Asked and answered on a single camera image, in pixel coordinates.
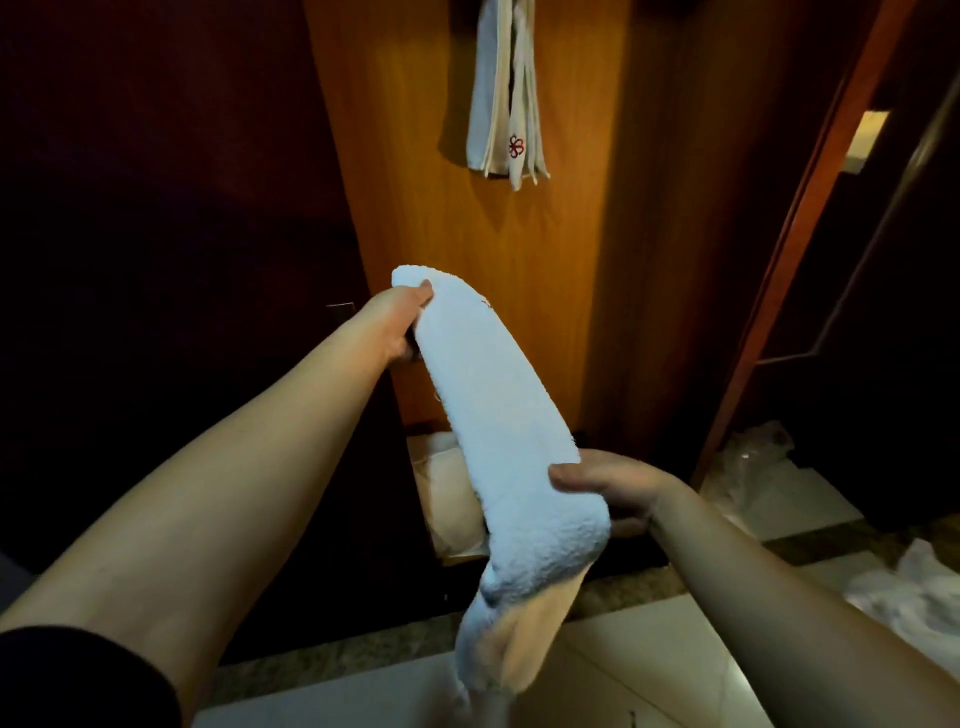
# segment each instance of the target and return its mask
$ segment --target left hand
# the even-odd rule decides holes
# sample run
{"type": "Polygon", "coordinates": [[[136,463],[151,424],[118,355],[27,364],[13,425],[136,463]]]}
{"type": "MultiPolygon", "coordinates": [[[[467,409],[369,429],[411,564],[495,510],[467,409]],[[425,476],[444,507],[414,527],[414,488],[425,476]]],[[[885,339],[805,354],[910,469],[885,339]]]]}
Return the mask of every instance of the left hand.
{"type": "Polygon", "coordinates": [[[433,286],[425,280],[416,288],[397,285],[380,291],[360,309],[356,320],[371,327],[373,335],[382,341],[388,364],[413,358],[407,331],[432,298],[433,286]]]}

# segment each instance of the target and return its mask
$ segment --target forearm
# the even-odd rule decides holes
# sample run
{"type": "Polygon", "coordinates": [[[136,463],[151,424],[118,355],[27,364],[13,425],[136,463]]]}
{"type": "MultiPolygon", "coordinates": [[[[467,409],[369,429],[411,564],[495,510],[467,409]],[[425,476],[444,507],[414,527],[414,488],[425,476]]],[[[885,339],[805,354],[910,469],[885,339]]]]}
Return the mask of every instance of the forearm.
{"type": "Polygon", "coordinates": [[[668,489],[652,532],[778,725],[954,725],[960,688],[881,625],[668,489]]]}
{"type": "Polygon", "coordinates": [[[386,365],[348,322],[163,463],[0,619],[81,626],[138,652],[188,709],[306,527],[386,365]]]}

